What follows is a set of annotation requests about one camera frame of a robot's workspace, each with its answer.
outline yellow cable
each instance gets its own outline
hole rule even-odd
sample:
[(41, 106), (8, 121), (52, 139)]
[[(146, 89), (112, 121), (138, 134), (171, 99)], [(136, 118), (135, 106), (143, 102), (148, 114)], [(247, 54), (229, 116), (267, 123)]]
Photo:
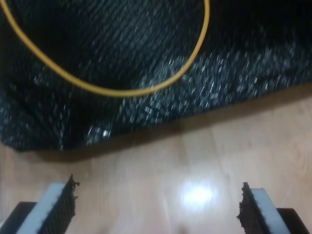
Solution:
[(31, 52), (33, 52), (43, 63), (45, 63), (48, 67), (50, 67), (55, 73), (60, 75), (63, 79), (67, 80), (68, 82), (72, 83), (75, 86), (78, 86), (81, 89), (87, 90), (89, 92), (103, 95), (103, 96), (110, 96), (110, 97), (118, 97), (118, 98), (128, 98), (128, 97), (135, 97), (135, 96), (142, 96), (154, 93), (156, 91), (159, 91), (161, 89), (167, 88), (168, 86), (172, 85), (174, 82), (179, 80), (190, 68), (192, 65), (195, 57), (197, 56), (199, 49), (204, 41), (204, 38), (206, 36), (206, 32), (208, 29), (208, 23), (209, 23), (209, 16), (210, 16), (210, 6), (209, 6), (209, 0), (204, 0), (204, 6), (205, 6), (205, 17), (203, 22), (203, 27), (198, 39), (198, 42), (195, 46), (194, 51), (192, 52), (190, 58), (187, 60), (187, 62), (184, 64), (184, 66), (171, 78), (165, 80), (162, 83), (159, 83), (155, 86), (144, 88), (144, 89), (133, 89), (133, 90), (115, 90), (115, 89), (107, 89), (102, 88), (90, 83), (87, 83), (69, 72), (65, 71), (63, 68), (61, 68), (59, 65), (57, 65), (54, 61), (52, 61), (48, 56), (46, 56), (21, 30), (21, 28), (18, 26), (16, 21), (14, 20), (12, 13), (6, 3), (6, 0), (0, 0), (1, 7), (4, 11), (4, 14), (6, 15), (6, 18), (8, 22), (10, 23), (11, 27), (15, 31), (15, 33), (18, 35), (18, 37), (24, 42), (24, 44), (30, 49)]

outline black cloth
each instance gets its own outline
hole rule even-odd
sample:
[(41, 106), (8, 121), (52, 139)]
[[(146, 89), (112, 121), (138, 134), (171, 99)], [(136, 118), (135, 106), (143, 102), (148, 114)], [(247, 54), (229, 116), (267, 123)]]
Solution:
[[(186, 62), (202, 0), (8, 0), (25, 33), (90, 83), (135, 89)], [(62, 80), (0, 12), (0, 139), (19, 150), (70, 149), (312, 80), (311, 0), (211, 0), (207, 36), (170, 88), (111, 98)]]

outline black object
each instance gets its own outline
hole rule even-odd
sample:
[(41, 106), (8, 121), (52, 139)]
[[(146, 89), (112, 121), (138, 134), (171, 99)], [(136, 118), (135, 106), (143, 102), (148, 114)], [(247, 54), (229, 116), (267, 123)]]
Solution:
[(16, 234), (20, 226), (36, 205), (36, 202), (20, 202), (0, 228), (0, 234)]
[[(202, 0), (7, 0), (26, 34), (60, 66), (103, 87), (173, 75), (202, 27)], [(192, 68), (172, 87), (107, 98), (60, 79), (0, 12), (0, 139), (19, 150), (69, 149), (312, 80), (310, 0), (211, 0)]]
[(242, 188), (238, 219), (246, 234), (309, 234), (294, 209), (275, 208), (264, 189)]
[(73, 193), (79, 184), (71, 176), (59, 195), (51, 189), (53, 185), (55, 183), (51, 184), (40, 202), (20, 202), (0, 228), (0, 234), (64, 234), (75, 215), (76, 198)]
[(308, 229), (294, 209), (277, 208), (277, 211), (292, 234), (309, 234)]

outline textured black material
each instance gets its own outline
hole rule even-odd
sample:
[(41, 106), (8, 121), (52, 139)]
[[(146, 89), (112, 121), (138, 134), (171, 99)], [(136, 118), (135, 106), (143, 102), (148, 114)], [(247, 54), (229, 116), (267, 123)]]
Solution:
[(243, 200), (239, 203), (239, 215), (237, 218), (245, 233), (271, 234), (248, 183), (244, 183), (242, 191)]
[(75, 215), (74, 190), (76, 185), (79, 183), (74, 182), (71, 176), (38, 234), (64, 234), (66, 232)]
[[(146, 87), (188, 59), (202, 0), (8, 0), (29, 37), (62, 67), (100, 86)], [(312, 80), (311, 0), (212, 0), (207, 37), (175, 85), (100, 97), (61, 80), (0, 13), (0, 139), (19, 150), (103, 141)]]
[(20, 202), (17, 204), (10, 216), (1, 226), (0, 234), (16, 234), (35, 205), (36, 202)]

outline wooden floor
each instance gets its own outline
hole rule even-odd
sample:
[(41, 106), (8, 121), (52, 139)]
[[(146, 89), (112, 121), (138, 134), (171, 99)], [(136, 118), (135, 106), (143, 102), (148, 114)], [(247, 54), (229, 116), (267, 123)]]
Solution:
[(5, 219), (73, 173), (68, 234), (242, 234), (244, 181), (312, 232), (312, 85), (67, 153), (0, 146)]

